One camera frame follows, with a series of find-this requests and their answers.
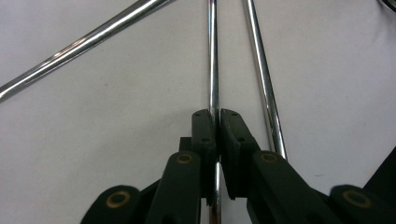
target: white background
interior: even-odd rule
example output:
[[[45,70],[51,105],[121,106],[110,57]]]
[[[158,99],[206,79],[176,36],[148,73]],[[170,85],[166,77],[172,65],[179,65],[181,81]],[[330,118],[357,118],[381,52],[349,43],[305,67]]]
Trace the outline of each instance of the white background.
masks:
[[[133,2],[0,0],[0,84]],[[396,14],[375,0],[256,9],[291,165],[324,193],[364,186],[396,145]],[[218,14],[220,106],[268,149],[242,2]],[[0,222],[79,223],[104,190],[160,178],[208,105],[206,25],[205,0],[178,0],[1,103]],[[248,223],[225,191],[222,210]]]

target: chrome rod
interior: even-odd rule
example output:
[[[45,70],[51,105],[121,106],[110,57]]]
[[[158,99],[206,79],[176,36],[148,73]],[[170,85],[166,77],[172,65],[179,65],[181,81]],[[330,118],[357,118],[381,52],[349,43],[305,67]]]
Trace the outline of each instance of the chrome rod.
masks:
[[[215,133],[219,127],[219,68],[218,68],[218,25],[217,0],[209,0],[209,74],[210,98],[209,110],[215,125]]]
[[[208,33],[209,33],[209,111],[215,136],[219,136],[219,68],[218,68],[218,25],[217,0],[208,0]],[[215,189],[213,202],[209,207],[209,223],[221,223],[221,186],[220,162],[216,163]]]
[[[271,84],[268,64],[265,58],[262,35],[257,21],[256,9],[253,0],[243,0],[251,45],[256,58],[256,69],[260,80],[262,107],[268,132],[268,140],[272,151],[287,159],[282,129],[280,128],[279,115],[277,114],[276,101]]]
[[[220,162],[216,162],[215,171],[215,192],[213,203],[209,208],[209,223],[220,224],[221,223],[221,187],[220,187]]]
[[[0,102],[28,87],[35,81],[49,74],[53,70],[77,58],[85,51],[127,28],[131,24],[143,19],[148,14],[172,0],[138,0],[127,7],[120,14],[105,22],[90,33],[69,45],[65,49],[55,53],[46,61],[36,65],[22,75],[9,81],[0,87]]]

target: black plastic part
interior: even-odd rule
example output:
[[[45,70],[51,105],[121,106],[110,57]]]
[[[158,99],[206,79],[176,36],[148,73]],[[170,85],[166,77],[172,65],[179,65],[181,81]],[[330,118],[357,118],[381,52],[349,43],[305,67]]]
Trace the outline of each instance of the black plastic part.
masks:
[[[181,137],[178,145],[178,151],[191,151],[191,138]]]
[[[253,224],[276,223],[268,204],[264,201],[258,190],[253,189],[247,197],[247,212]]]
[[[139,191],[116,186],[103,192],[88,210],[81,224],[130,224],[136,221]]]
[[[145,223],[148,216],[149,209],[151,207],[152,200],[155,192],[157,191],[160,180],[157,180],[150,186],[140,191],[140,200],[136,212],[134,213],[134,223]]]
[[[364,189],[396,208],[396,148],[382,162]]]
[[[341,223],[281,156],[270,151],[254,153],[251,173],[276,223]]]
[[[259,145],[238,113],[221,109],[220,117],[221,165],[228,195],[233,200],[247,197],[251,155],[260,151]]]
[[[207,109],[199,110],[192,114],[191,128],[191,150],[200,155],[202,161],[202,195],[206,197],[206,202],[211,204],[213,200],[215,165],[218,153],[212,119]]]
[[[322,192],[320,192],[320,191],[318,191],[318,190],[315,190],[315,189],[312,189],[312,190],[319,196],[319,198],[320,198],[323,202],[328,203],[328,201],[329,201],[329,196],[327,196],[326,194],[324,194],[324,193],[322,193]]]
[[[396,210],[368,190],[350,185],[334,187],[330,202],[345,223],[396,223]]]
[[[175,153],[166,164],[146,223],[199,223],[201,159],[189,151]]]

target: brass screw insert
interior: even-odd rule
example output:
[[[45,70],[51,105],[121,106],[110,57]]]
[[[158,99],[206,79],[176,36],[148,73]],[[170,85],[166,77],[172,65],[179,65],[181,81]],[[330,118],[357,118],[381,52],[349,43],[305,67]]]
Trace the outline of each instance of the brass screw insert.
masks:
[[[347,202],[361,208],[369,208],[372,206],[372,202],[367,196],[354,189],[344,191],[343,197]]]
[[[277,156],[269,153],[262,153],[262,160],[267,163],[275,163],[277,162]]]
[[[119,190],[108,196],[106,205],[109,208],[123,207],[131,200],[131,195],[126,190]]]
[[[177,162],[186,164],[192,162],[192,155],[189,154],[181,154],[177,157]]]

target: metal rod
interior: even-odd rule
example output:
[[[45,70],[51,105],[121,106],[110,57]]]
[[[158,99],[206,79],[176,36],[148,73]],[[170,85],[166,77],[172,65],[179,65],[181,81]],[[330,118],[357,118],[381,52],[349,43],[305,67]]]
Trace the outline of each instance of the metal rod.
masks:
[[[219,68],[218,68],[218,25],[217,0],[209,0],[209,74],[210,98],[209,110],[215,125],[215,133],[219,127]]]
[[[264,46],[262,44],[262,35],[257,21],[256,9],[253,0],[243,0],[243,2],[247,16],[251,45],[256,58],[256,68],[262,95],[262,107],[264,110],[270,148],[272,151],[287,159],[279,115],[276,109],[274,91],[265,58]]]
[[[219,68],[218,68],[218,25],[217,0],[208,0],[209,32],[209,111],[212,117],[215,136],[219,136]],[[209,207],[209,223],[221,223],[220,162],[216,163],[214,200]]]
[[[73,44],[0,87],[0,103],[171,1],[138,0]]]
[[[221,223],[221,187],[220,187],[220,162],[216,162],[215,172],[215,197],[213,198],[213,204],[209,208],[209,223],[220,224]]]

